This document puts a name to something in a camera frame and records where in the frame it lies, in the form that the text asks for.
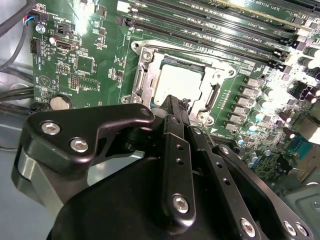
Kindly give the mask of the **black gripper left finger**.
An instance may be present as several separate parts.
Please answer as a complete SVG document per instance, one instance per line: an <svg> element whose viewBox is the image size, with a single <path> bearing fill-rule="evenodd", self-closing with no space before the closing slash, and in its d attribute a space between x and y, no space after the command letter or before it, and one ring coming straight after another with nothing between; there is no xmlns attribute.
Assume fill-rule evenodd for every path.
<svg viewBox="0 0 320 240"><path fill-rule="evenodd" d="M55 217L80 192L139 160L161 162L162 227L196 220L185 104L169 95L154 115L139 103L38 112L23 126L15 161L21 188Z"/></svg>

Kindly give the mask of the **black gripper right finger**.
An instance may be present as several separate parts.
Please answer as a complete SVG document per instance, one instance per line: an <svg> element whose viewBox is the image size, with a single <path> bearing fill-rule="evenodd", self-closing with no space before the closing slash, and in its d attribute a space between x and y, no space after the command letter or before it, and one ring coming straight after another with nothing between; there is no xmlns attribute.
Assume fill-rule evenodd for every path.
<svg viewBox="0 0 320 240"><path fill-rule="evenodd" d="M211 147L206 135L187 124L186 136L204 176L222 205L229 240L312 240L307 224L225 144Z"/></svg>

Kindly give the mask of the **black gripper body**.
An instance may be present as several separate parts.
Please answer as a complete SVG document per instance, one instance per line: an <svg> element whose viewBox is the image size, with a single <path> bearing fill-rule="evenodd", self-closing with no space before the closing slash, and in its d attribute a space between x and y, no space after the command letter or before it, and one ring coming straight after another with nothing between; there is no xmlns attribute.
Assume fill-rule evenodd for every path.
<svg viewBox="0 0 320 240"><path fill-rule="evenodd" d="M201 154L192 156L196 219L184 233L159 219L161 161L141 159L72 197L60 210L51 240L230 240L233 226Z"/></svg>

